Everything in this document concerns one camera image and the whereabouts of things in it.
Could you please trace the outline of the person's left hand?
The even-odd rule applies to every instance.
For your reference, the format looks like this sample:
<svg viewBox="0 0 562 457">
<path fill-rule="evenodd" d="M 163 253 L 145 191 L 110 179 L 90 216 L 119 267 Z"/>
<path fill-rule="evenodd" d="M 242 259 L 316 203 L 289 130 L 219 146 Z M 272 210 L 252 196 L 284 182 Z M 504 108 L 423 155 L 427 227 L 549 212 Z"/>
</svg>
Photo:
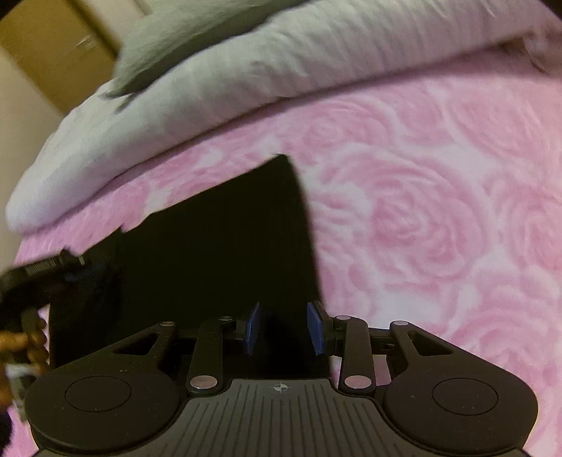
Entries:
<svg viewBox="0 0 562 457">
<path fill-rule="evenodd" d="M 12 404 L 12 389 L 6 374 L 6 363 L 13 355 L 25 355 L 36 375 L 42 376 L 48 372 L 50 354 L 46 348 L 46 321 L 36 316 L 36 326 L 33 332 L 13 333 L 1 332 L 1 411 L 5 412 Z"/>
</svg>

